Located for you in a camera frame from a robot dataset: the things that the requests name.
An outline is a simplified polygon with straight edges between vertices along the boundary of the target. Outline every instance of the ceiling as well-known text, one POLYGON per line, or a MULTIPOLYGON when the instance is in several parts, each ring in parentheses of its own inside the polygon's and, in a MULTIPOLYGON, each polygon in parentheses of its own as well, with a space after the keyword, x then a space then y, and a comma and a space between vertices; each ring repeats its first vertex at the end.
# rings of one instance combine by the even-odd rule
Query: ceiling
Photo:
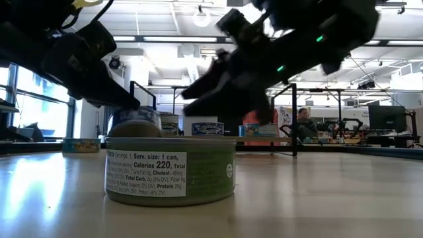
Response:
MULTIPOLYGON (((375 38, 377 39, 423 39, 423 4, 410 5, 406 11, 398 15, 398 9, 383 10, 375 38)), ((74 29, 80 29, 104 7, 83 9, 74 29)), ((111 8, 100 18, 103 25, 113 35, 150 35, 150 36, 221 36, 214 26, 215 23, 230 9, 226 0, 219 1, 144 1, 115 0, 111 8), (198 5, 210 14, 210 23, 205 27, 194 24, 193 16, 198 13, 198 5)), ((260 12, 250 5, 239 8, 248 20, 257 19, 260 12)), ((119 48, 141 48, 148 56, 151 68, 150 80, 153 84, 164 85, 172 83, 180 85, 183 75, 188 75, 187 60, 177 57, 177 47, 180 44, 147 44, 118 43, 119 48)), ((216 50, 225 48, 232 50, 233 45, 200 44, 201 49, 216 50)), ((325 77, 320 67, 303 72, 296 80, 308 87, 347 87, 351 81, 365 77, 366 74, 377 73, 377 82, 388 85, 390 73, 407 64, 407 60, 423 59, 423 47, 419 48, 389 48, 363 47, 354 50, 351 60, 346 60, 342 69, 325 77)), ((206 72, 210 64, 209 58, 190 60, 195 64, 198 73, 206 72)))

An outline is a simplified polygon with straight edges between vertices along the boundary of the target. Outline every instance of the pillar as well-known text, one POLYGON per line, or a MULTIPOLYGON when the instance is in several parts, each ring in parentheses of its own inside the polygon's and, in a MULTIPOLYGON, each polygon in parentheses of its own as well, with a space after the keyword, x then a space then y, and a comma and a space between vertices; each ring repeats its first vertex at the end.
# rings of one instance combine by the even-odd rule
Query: pillar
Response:
MULTIPOLYGON (((391 76, 391 89, 398 90, 423 90, 422 73, 418 70, 409 70, 410 73, 401 75, 402 71, 409 69, 401 69, 399 72, 391 76)), ((407 109, 421 108, 423 102, 423 93, 394 93, 392 94, 393 106, 404 106, 407 109)))
MULTIPOLYGON (((130 91, 130 81, 135 81, 141 86, 147 86, 149 80, 148 63, 139 56, 134 56, 125 63, 124 88, 130 91)), ((152 106, 153 97, 142 89, 135 88, 134 97, 142 106, 152 106)))

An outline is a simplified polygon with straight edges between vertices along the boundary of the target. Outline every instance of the label on can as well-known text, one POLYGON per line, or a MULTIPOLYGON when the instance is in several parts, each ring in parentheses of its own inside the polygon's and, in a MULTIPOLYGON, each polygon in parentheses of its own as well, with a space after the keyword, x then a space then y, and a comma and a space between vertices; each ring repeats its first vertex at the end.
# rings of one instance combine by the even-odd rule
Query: label on can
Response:
POLYGON ((146 197, 186 196, 186 152, 107 150, 106 189, 146 197))

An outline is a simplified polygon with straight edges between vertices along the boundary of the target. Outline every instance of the table surface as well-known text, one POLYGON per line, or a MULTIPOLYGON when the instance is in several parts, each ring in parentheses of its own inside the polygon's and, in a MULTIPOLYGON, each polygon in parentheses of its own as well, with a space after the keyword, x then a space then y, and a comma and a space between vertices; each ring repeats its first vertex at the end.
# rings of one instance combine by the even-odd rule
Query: table surface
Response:
POLYGON ((235 195, 185 208, 110 201, 104 158, 0 157, 0 237, 422 237, 423 164, 342 153, 237 155, 235 195))

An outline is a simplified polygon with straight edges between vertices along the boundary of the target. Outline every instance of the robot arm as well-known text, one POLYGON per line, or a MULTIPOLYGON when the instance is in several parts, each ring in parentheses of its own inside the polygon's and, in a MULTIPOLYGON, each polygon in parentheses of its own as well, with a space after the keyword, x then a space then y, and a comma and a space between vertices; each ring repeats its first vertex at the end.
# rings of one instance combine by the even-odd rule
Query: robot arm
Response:
POLYGON ((217 23, 237 49, 218 52, 209 71, 182 92, 185 99, 197 99, 184 109, 185 115, 242 116, 256 110, 260 123, 267 124, 273 113, 268 87, 288 84, 290 77, 320 63, 326 74, 339 70, 351 50, 373 38, 379 19, 374 0, 259 2, 266 13, 255 23, 235 9, 217 23), (294 30, 269 39, 262 32, 269 16, 278 28, 294 30))
POLYGON ((0 0, 0 62, 23 66, 95 106, 138 107, 101 60, 116 49, 112 35, 97 21, 104 11, 76 33, 63 31, 65 19, 81 11, 78 2, 0 0))

